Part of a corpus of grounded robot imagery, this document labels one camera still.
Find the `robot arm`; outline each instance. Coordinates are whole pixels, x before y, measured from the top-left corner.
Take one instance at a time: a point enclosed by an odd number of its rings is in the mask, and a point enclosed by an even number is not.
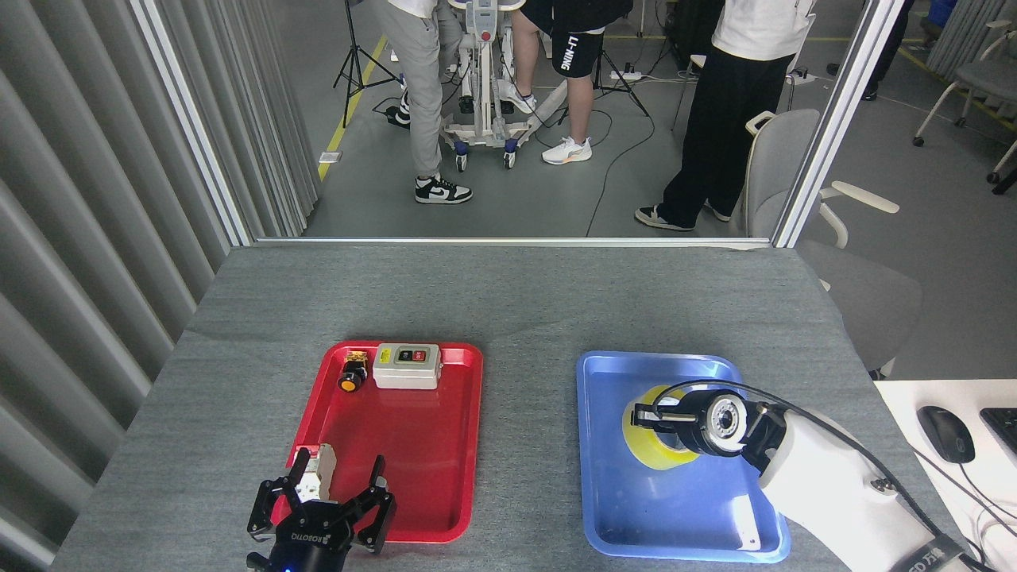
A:
[[[699,390],[677,405],[637,404],[632,423],[673,433],[695,453],[742,456],[760,470],[760,489],[773,506],[851,570],[968,570],[952,539],[935,535],[899,502],[892,480],[805,415],[732,391]]]

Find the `yellow tape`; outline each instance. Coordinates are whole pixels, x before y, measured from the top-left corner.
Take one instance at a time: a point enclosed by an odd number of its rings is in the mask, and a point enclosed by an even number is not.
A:
[[[657,386],[648,391],[646,395],[630,403],[621,415],[621,435],[625,439],[629,450],[632,451],[633,456],[639,459],[639,462],[656,470],[673,469],[678,465],[695,461],[699,457],[692,451],[668,447],[660,441],[660,438],[653,431],[635,426],[630,422],[633,410],[636,409],[636,403],[651,403],[665,389],[667,386]],[[674,395],[680,397],[683,394],[674,392]]]
[[[378,45],[374,48],[374,53],[371,57],[377,60],[381,57],[381,50],[384,49],[384,45],[387,39],[382,36],[378,39]],[[371,80],[371,73],[374,71],[374,61],[368,61],[367,66],[363,69],[363,75],[360,76],[360,84],[363,85]],[[349,123],[350,119],[353,117],[353,112],[357,110],[357,104],[360,103],[360,95],[363,91],[357,92],[357,95],[350,98],[350,107],[346,111],[346,122]],[[339,142],[343,140],[343,134],[346,133],[346,127],[343,126],[343,120],[339,120],[339,125],[336,126],[336,132],[332,134],[332,140],[328,141],[328,147],[325,151],[336,151],[339,149]],[[318,163],[318,178],[324,180],[324,176],[328,174],[328,168],[332,167],[332,163]]]

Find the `white shirt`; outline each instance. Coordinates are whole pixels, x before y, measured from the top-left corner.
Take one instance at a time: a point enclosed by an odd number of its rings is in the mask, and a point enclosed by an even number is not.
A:
[[[727,0],[713,45],[732,56],[758,61],[796,54],[805,41],[815,5],[816,0]]]
[[[438,5],[438,0],[387,0],[387,2],[404,12],[426,19],[431,19],[431,16],[434,15],[434,8]]]

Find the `gray table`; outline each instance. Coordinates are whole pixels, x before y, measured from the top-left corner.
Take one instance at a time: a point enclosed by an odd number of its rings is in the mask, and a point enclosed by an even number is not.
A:
[[[793,250],[294,244],[229,255],[52,569],[242,570],[270,548],[244,531],[257,484],[281,474],[324,351],[350,339],[468,342],[485,363],[466,534],[355,550],[346,570],[758,569],[590,547],[575,380],[589,350],[726,357],[837,419],[949,522]],[[843,569],[791,531],[769,569]]]

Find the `power strip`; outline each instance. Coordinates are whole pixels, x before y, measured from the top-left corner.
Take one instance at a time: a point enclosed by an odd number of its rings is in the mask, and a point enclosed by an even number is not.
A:
[[[643,74],[641,72],[639,72],[639,71],[626,71],[625,73],[622,73],[621,75],[624,76],[625,81],[639,81],[640,79],[643,78]],[[612,69],[611,70],[611,79],[617,79],[617,78],[618,78],[618,72],[614,71]]]

